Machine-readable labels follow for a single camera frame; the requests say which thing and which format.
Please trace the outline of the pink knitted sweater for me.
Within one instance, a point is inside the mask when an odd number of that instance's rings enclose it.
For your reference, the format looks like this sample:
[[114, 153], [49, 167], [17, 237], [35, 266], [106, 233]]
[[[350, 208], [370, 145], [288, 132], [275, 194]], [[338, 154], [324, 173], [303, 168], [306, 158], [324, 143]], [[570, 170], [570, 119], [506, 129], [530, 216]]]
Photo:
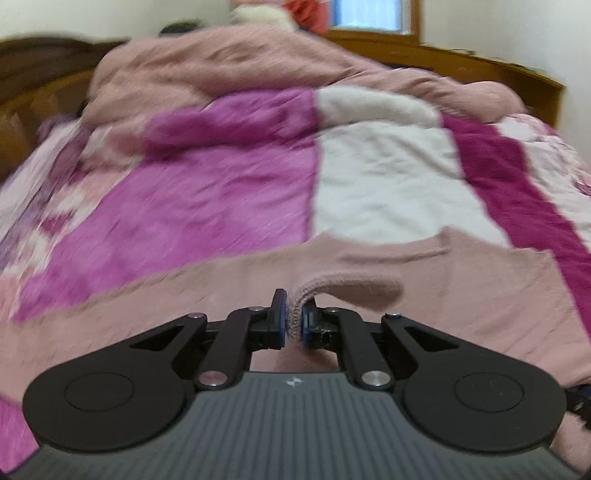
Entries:
[[[108, 452], [38, 450], [13, 479], [586, 479], [590, 346], [552, 254], [457, 230], [372, 246], [321, 236], [297, 247], [157, 274], [1, 330], [1, 387], [21, 401], [43, 372], [189, 313], [211, 322], [287, 292], [286, 340], [252, 354], [228, 389], [197, 394], [155, 438]], [[301, 311], [353, 310], [416, 322], [533, 365], [563, 388], [547, 446], [459, 450], [425, 434], [391, 394], [353, 384], [331, 351], [308, 350]]]

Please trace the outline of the magenta white striped bedspread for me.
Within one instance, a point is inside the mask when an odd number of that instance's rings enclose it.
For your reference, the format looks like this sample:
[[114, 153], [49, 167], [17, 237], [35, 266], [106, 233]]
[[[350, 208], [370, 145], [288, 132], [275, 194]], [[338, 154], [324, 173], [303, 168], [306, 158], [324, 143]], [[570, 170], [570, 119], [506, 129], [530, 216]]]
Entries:
[[[153, 275], [446, 229], [552, 254], [590, 346], [590, 185], [561, 139], [358, 87], [257, 90], [57, 126], [1, 189], [1, 330]], [[1, 387], [1, 475], [38, 450]]]

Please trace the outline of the wooden headboard shelf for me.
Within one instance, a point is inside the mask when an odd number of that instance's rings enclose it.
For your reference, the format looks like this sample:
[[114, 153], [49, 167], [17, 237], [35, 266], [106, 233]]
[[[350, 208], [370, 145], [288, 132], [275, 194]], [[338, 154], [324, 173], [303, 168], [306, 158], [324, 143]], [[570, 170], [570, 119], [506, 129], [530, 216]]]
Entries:
[[335, 30], [325, 34], [325, 39], [390, 67], [426, 69], [464, 84], [503, 83], [521, 97], [531, 115], [552, 127], [558, 126], [564, 86], [522, 66], [424, 46], [389, 33]]

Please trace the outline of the dusty pink quilt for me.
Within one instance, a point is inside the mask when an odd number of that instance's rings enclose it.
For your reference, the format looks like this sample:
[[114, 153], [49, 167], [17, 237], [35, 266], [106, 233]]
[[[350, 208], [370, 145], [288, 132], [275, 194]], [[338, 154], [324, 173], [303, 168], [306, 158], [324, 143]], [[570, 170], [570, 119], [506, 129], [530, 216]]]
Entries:
[[100, 126], [249, 90], [358, 86], [410, 95], [497, 122], [527, 108], [510, 87], [462, 84], [416, 68], [391, 69], [308, 33], [245, 24], [130, 41], [94, 70], [83, 121]]

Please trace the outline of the dark pillow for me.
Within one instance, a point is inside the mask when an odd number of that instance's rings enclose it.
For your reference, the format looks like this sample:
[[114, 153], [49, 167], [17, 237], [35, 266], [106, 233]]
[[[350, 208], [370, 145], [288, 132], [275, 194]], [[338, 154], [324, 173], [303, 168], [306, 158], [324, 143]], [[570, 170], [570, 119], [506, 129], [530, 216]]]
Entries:
[[158, 32], [158, 36], [178, 36], [204, 29], [205, 27], [206, 25], [199, 20], [177, 21], [164, 26]]

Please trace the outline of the white plush toy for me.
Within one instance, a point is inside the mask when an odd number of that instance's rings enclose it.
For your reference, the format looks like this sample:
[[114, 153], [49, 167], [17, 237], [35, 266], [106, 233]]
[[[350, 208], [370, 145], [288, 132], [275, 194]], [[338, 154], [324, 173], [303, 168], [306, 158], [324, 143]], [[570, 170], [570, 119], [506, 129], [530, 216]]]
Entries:
[[229, 13], [229, 23], [232, 25], [260, 24], [287, 31], [300, 29], [290, 11], [274, 4], [240, 4]]

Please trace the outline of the red cloth item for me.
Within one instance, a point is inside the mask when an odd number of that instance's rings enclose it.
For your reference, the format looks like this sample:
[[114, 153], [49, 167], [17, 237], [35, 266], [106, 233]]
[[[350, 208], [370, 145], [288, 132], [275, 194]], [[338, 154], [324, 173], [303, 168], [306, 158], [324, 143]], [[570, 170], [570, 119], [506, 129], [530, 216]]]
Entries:
[[290, 0], [284, 7], [301, 29], [325, 34], [332, 23], [332, 2], [325, 0]]

